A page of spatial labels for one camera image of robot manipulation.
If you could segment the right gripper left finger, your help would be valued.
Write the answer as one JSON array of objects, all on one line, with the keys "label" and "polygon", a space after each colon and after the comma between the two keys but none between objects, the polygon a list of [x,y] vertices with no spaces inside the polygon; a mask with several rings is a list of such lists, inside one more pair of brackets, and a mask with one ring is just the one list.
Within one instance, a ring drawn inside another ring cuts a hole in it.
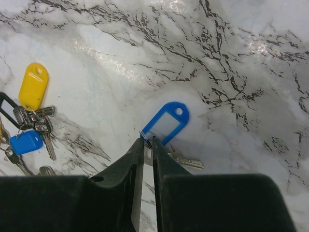
[{"label": "right gripper left finger", "polygon": [[93,177],[10,176],[0,180],[3,232],[137,232],[144,142],[137,139]]}]

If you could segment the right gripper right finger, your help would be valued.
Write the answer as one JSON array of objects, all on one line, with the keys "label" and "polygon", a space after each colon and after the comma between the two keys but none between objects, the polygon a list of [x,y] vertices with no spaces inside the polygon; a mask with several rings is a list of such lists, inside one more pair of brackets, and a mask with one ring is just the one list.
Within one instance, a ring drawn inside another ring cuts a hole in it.
[{"label": "right gripper right finger", "polygon": [[263,174],[193,175],[153,139],[160,232],[294,232],[275,182]]}]

